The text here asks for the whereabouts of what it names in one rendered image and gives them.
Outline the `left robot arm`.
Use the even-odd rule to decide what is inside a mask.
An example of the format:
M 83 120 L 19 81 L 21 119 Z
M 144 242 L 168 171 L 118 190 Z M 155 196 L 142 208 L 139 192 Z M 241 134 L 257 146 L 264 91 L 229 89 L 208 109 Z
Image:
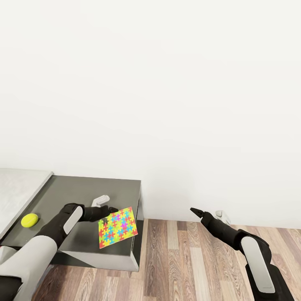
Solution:
M 68 203 L 40 232 L 0 265 L 0 301 L 29 301 L 46 267 L 77 222 L 96 222 L 119 210 L 108 205 L 103 195 L 92 207 Z

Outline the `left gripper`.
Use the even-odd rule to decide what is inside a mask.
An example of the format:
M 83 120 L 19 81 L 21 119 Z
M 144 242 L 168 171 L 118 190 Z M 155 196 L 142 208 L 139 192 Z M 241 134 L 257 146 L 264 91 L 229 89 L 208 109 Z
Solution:
M 111 213 L 118 212 L 119 210 L 114 207 L 108 208 L 108 205 L 102 206 L 102 207 L 91 207 L 92 209 L 92 216 L 88 222 L 96 222 L 99 221 L 107 216 L 109 216 Z

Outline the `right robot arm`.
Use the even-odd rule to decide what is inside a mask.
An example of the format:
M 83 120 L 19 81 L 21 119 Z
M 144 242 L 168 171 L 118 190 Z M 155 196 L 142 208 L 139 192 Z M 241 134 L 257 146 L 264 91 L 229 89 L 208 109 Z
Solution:
M 270 264 L 272 252 L 265 240 L 230 227 L 231 219 L 223 210 L 216 211 L 216 216 L 193 207 L 190 210 L 202 218 L 200 222 L 214 237 L 245 256 L 245 268 L 255 301 L 295 301 L 279 268 Z

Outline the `jigsaw puzzle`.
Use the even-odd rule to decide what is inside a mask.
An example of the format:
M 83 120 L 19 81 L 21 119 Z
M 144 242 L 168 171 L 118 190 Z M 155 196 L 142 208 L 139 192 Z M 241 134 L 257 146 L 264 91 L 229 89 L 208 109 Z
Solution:
M 99 248 L 138 235 L 132 207 L 119 210 L 107 216 L 108 224 L 99 221 Z

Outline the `tennis ball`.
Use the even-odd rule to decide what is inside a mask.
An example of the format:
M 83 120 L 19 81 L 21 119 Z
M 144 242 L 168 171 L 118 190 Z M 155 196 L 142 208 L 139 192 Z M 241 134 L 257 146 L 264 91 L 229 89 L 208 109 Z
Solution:
M 28 214 L 25 217 L 23 217 L 21 224 L 23 227 L 32 227 L 37 223 L 37 221 L 38 221 L 38 215 Z

